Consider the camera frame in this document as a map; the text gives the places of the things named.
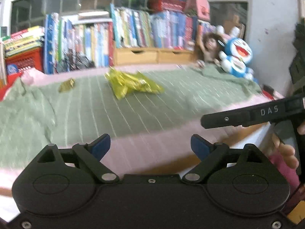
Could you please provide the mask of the person right hand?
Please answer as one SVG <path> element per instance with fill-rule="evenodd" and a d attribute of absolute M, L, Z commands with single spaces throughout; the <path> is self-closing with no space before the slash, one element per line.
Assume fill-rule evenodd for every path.
<path fill-rule="evenodd" d="M 295 128 L 290 120 L 279 122 L 274 126 L 272 141 L 285 164 L 296 170 L 300 166 L 299 150 Z"/>

